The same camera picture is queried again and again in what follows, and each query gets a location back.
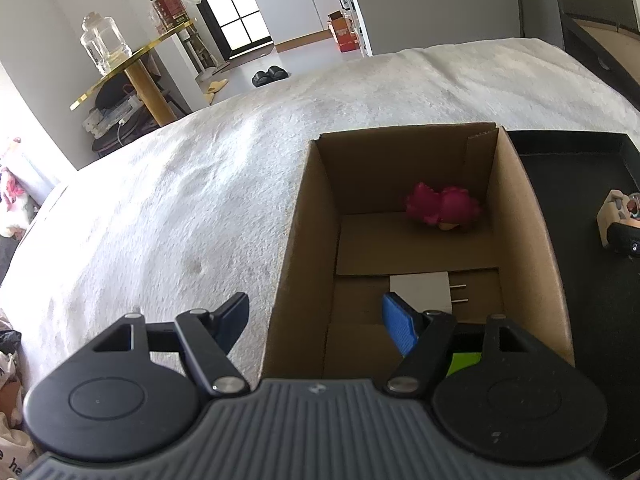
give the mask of black slippers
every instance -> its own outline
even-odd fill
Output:
[[[289,77],[289,74],[283,68],[279,66],[273,65],[270,66],[267,72],[263,72],[262,70],[255,73],[252,82],[255,87],[263,86],[268,83],[273,83],[274,81],[279,81],[280,79],[286,79]]]

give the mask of pink toy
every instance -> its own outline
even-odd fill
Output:
[[[428,225],[450,230],[458,225],[468,226],[480,216],[478,200],[461,187],[446,187],[438,193],[420,182],[406,198],[406,213]]]

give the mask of bed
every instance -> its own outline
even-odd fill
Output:
[[[236,290],[252,309],[230,357],[255,385],[308,140],[470,121],[625,132],[636,144],[640,132],[625,98],[562,50],[521,39],[354,60],[191,114],[48,197],[0,287],[26,385],[124,313],[171,320]]]

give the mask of door frame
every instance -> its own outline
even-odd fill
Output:
[[[242,17],[240,17],[240,13],[238,12],[238,8],[236,7],[236,4],[234,3],[233,0],[231,0],[231,3],[233,4],[234,9],[238,13],[240,23],[242,23],[242,26],[244,27],[244,23],[242,22]],[[256,48],[257,46],[271,43],[271,36],[267,36],[266,38],[262,38],[261,40],[247,43],[246,45],[240,48],[231,49],[231,46],[229,45],[229,42],[225,37],[225,33],[222,31],[222,28],[220,27],[220,24],[218,23],[218,20],[216,19],[216,16],[209,5],[209,2],[207,0],[202,0],[198,4],[198,10],[202,14],[202,19],[207,25],[207,28],[209,29],[209,31],[211,32],[211,35],[213,36],[213,40],[216,42],[216,45],[220,50],[220,54],[222,54],[222,57],[225,61],[228,61],[231,57],[237,56],[238,54],[242,54],[247,50]]]

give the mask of plastic water bottle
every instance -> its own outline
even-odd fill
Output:
[[[102,75],[107,75],[131,56],[131,49],[113,18],[90,12],[82,20],[82,30],[80,42]]]

